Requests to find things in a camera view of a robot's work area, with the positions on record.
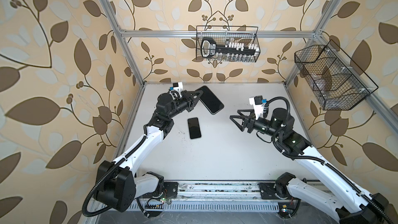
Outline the black phone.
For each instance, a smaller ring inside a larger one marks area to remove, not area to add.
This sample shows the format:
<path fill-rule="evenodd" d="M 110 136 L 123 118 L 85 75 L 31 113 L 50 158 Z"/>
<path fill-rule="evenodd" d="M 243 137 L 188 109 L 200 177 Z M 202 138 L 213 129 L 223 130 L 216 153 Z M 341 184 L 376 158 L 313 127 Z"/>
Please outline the black phone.
<path fill-rule="evenodd" d="M 202 86 L 197 91 L 202 91 L 203 94 L 200 97 L 200 101 L 208 109 L 208 111 L 215 115 L 224 109 L 224 104 L 218 99 L 218 97 L 207 87 Z"/>

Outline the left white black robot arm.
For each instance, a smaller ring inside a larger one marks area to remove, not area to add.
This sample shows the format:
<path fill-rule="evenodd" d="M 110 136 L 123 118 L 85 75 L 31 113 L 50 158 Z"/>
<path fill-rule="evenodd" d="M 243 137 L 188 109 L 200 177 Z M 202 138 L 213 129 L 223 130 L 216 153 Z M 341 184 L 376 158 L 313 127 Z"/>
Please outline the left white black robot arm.
<path fill-rule="evenodd" d="M 113 161 L 104 161 L 97 170 L 96 181 L 86 196 L 82 214 L 100 215 L 110 209 L 125 212 L 139 197 L 156 192 L 163 193 L 164 177 L 153 172 L 137 177 L 135 174 L 145 158 L 170 133 L 173 117 L 192 111 L 203 92 L 176 91 L 158 96 L 151 119 L 143 126 L 143 135 Z"/>

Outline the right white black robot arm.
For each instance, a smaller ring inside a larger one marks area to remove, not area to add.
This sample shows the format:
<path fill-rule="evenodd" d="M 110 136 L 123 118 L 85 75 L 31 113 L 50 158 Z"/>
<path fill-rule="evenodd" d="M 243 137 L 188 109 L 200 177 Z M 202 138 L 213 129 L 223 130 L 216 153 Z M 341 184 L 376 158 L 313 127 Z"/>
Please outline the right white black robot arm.
<path fill-rule="evenodd" d="M 326 193 L 285 173 L 276 181 L 286 194 L 303 200 L 326 213 L 340 224 L 393 224 L 393 210 L 382 194 L 372 194 L 349 179 L 327 161 L 305 137 L 293 130 L 294 118 L 286 109 L 276 108 L 269 120 L 255 116 L 253 110 L 244 115 L 239 110 L 230 116 L 241 131 L 257 131 L 271 137 L 274 147 L 285 157 L 297 162 L 323 183 Z"/>

